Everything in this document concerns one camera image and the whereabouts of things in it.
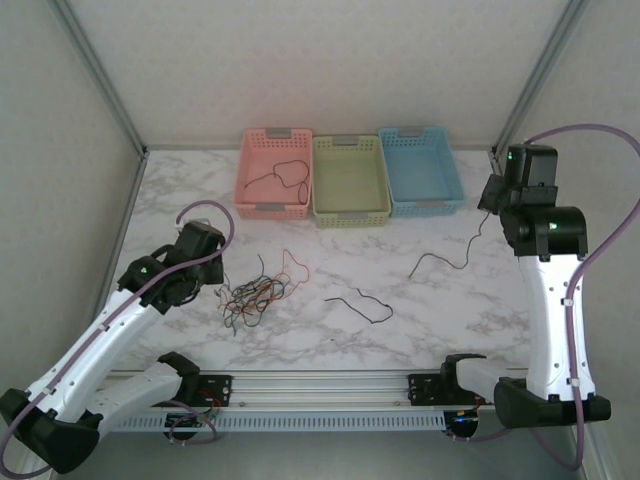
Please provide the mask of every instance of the marble table surface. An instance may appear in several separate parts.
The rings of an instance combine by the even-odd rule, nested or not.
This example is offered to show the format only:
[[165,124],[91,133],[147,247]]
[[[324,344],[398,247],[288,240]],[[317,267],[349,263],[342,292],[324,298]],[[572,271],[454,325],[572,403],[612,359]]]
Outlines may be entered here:
[[[313,218],[276,222],[241,220],[233,209],[237,151],[151,153],[115,278],[134,259],[173,243],[175,215],[187,204],[213,199],[228,206],[236,238],[224,254],[232,286],[281,269],[283,249],[305,263],[311,278],[275,302],[262,323],[238,322],[237,335],[223,324],[215,287],[170,310],[121,358],[119,370],[142,370],[175,350],[207,370],[387,370],[438,368],[450,353],[475,352],[526,365],[529,329],[523,281],[497,217],[485,223],[471,247],[469,265],[455,270],[425,258],[433,252],[464,263],[467,242],[484,214],[476,209],[491,173],[485,152],[457,151],[467,205],[450,217],[390,219],[380,228],[318,229]],[[207,218],[223,232],[226,219],[198,207],[188,218]],[[306,272],[288,262],[294,280]],[[384,323],[369,324],[340,296],[372,319],[387,309],[358,298],[355,288],[393,307]]]

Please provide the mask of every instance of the tangled wires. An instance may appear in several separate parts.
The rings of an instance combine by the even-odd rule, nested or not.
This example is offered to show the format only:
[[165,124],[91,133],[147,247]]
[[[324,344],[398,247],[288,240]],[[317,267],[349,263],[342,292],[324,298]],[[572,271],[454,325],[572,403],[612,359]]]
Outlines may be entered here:
[[[305,176],[302,179],[302,181],[294,183],[292,185],[287,185],[285,183],[285,181],[284,181],[284,178],[282,178],[282,175],[280,175],[278,172],[276,172],[276,168],[279,167],[280,165],[292,165],[292,164],[296,164],[296,163],[300,163],[300,164],[304,165],[304,168],[306,168],[307,173],[305,174]],[[261,177],[254,178],[250,182],[246,183],[244,188],[247,188],[249,185],[251,185],[253,183],[256,183],[256,182],[259,182],[261,180],[264,180],[265,178],[273,176],[274,178],[280,179],[280,183],[282,183],[282,186],[284,188],[286,188],[286,189],[298,187],[298,202],[301,205],[304,205],[306,203],[306,197],[308,197],[308,194],[309,194],[308,180],[309,180],[309,176],[310,175],[311,175],[311,170],[309,169],[309,165],[307,165],[306,162],[304,162],[302,160],[290,160],[288,162],[276,163],[273,166],[273,169],[272,169],[271,172],[269,172],[269,173],[267,173],[265,175],[262,175]]]
[[[286,255],[296,265],[300,265],[307,271],[307,277],[295,283],[293,288],[288,292],[287,287],[292,283],[291,277],[285,273]],[[264,273],[264,262],[262,257],[258,255],[260,260],[260,275],[250,282],[240,285],[233,290],[230,285],[225,285],[218,290],[217,295],[220,296],[220,308],[224,307],[223,316],[224,324],[227,328],[233,329],[233,336],[236,336],[236,321],[241,318],[245,326],[249,328],[257,327],[262,321],[262,317],[273,302],[283,300],[289,297],[299,285],[309,281],[309,268],[298,262],[293,254],[285,249],[282,251],[282,270],[275,277],[270,277]]]

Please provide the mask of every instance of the blue basket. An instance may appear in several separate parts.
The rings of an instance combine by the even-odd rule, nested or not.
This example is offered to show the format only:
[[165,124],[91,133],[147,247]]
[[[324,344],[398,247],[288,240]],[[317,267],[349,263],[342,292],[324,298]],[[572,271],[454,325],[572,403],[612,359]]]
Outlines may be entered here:
[[465,204],[444,128],[382,128],[394,217],[453,215]]

